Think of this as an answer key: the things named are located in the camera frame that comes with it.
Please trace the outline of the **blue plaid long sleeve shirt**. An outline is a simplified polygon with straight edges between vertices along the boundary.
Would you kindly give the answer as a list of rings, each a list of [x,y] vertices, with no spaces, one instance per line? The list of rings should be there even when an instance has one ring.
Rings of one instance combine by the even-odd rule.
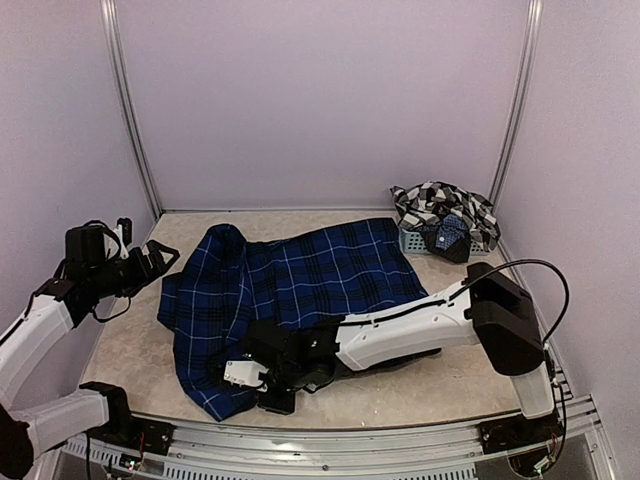
[[[380,217],[268,242],[250,242],[231,224],[214,225],[184,268],[162,281],[158,321],[174,335],[175,371],[185,394],[216,421],[253,408],[253,391],[214,368],[241,357],[251,323],[287,330],[384,310],[426,297]]]

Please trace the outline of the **light blue plastic basket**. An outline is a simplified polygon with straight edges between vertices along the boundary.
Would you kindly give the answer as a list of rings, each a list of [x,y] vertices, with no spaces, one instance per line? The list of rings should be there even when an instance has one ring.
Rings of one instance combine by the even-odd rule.
[[[426,243],[419,232],[411,232],[406,230],[399,231],[399,242],[402,251],[406,254],[424,254],[430,255],[431,252],[427,249]],[[486,256],[489,251],[485,251],[481,244],[475,240],[471,241],[470,256]]]

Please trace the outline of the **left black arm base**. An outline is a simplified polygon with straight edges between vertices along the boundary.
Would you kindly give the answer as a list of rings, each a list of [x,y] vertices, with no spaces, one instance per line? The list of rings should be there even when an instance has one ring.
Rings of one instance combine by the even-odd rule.
[[[122,387],[91,381],[81,384],[79,388],[99,393],[107,401],[108,421],[89,429],[88,434],[91,438],[137,450],[141,454],[168,454],[174,425],[134,416]]]

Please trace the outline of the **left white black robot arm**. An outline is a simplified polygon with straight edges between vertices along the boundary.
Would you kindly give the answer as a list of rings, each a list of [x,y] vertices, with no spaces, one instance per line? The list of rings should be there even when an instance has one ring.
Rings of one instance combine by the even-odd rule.
[[[1,474],[23,479],[42,454],[69,438],[92,430],[121,445],[143,442],[121,387],[88,382],[72,393],[17,411],[13,404],[23,384],[49,351],[86,318],[98,317],[99,303],[110,297],[132,300],[162,278],[180,257],[155,240],[134,247],[132,222],[109,227],[91,220],[65,234],[65,256],[53,276],[33,291],[20,316],[1,336]]]

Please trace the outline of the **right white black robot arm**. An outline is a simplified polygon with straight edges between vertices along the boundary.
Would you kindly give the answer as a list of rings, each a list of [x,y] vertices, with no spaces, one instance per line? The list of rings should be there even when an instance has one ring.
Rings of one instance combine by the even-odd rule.
[[[227,361],[223,377],[257,390],[263,408],[289,414],[297,391],[315,392],[344,372],[476,344],[516,393],[522,413],[511,423],[512,436],[535,442],[554,410],[545,341],[530,294],[483,262],[436,294],[386,310],[330,317],[299,330],[255,321],[241,341],[242,359]]]

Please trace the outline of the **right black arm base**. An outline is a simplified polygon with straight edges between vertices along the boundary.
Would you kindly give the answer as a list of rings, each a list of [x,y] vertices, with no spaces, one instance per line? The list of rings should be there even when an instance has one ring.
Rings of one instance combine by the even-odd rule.
[[[484,421],[477,426],[484,454],[523,448],[560,437],[563,425],[555,414],[526,419],[517,414],[497,420]]]

